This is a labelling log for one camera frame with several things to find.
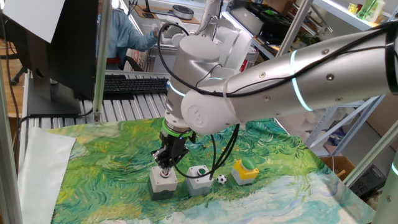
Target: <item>green painted mat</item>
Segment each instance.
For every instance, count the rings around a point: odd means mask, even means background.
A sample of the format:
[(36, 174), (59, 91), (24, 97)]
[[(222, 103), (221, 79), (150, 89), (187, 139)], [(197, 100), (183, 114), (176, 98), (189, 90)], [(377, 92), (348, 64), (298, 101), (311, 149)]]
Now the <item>green painted mat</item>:
[[(348, 190), (299, 138), (273, 120), (246, 124), (233, 153), (215, 176), (210, 193), (189, 196), (182, 176), (173, 199), (153, 202), (147, 181), (156, 166), (150, 152), (160, 147), (162, 119), (85, 124), (50, 133), (76, 137), (52, 223), (369, 223), (374, 211)], [(221, 154), (232, 128), (215, 134)], [(211, 168), (209, 136), (187, 144), (178, 167)], [(238, 186), (230, 172), (235, 160), (252, 157), (259, 175)]]

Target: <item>yellow button base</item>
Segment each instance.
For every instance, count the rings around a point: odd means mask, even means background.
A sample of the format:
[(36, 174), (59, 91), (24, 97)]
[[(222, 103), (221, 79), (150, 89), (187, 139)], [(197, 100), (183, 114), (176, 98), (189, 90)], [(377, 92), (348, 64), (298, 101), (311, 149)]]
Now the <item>yellow button base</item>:
[(257, 168), (255, 168), (254, 170), (244, 169), (242, 166), (242, 160), (236, 161), (234, 168), (236, 169), (236, 171), (238, 172), (238, 174), (242, 180), (256, 178), (259, 173), (259, 170)]

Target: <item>soccer ball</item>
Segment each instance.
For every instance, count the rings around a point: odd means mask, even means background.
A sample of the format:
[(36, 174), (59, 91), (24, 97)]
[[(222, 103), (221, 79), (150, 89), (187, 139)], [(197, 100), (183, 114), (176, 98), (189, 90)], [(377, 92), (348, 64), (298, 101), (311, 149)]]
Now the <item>soccer ball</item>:
[(219, 183), (219, 184), (225, 184), (225, 182), (226, 182), (226, 177), (224, 176), (224, 175), (219, 175), (218, 177), (217, 177), (217, 182)]

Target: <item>person's arm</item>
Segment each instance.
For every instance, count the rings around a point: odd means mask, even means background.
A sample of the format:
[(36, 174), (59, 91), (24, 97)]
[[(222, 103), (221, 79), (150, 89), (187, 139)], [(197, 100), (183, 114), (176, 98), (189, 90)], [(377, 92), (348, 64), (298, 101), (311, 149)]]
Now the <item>person's arm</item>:
[(157, 37), (154, 31), (149, 34), (141, 35), (131, 24), (128, 17), (123, 13), (119, 13), (119, 41), (118, 47), (128, 47), (144, 52), (154, 47), (157, 43)]

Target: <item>blue shirt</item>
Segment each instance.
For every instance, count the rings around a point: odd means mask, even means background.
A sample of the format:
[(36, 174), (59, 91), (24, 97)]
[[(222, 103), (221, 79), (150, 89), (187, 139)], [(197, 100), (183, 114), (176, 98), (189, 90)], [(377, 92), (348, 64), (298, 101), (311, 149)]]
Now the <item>blue shirt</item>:
[(111, 30), (109, 33), (108, 58), (115, 58), (119, 54), (121, 63), (127, 53), (127, 49), (136, 49), (144, 52), (153, 48), (157, 43), (154, 31), (141, 35), (133, 26), (122, 9), (112, 10)]

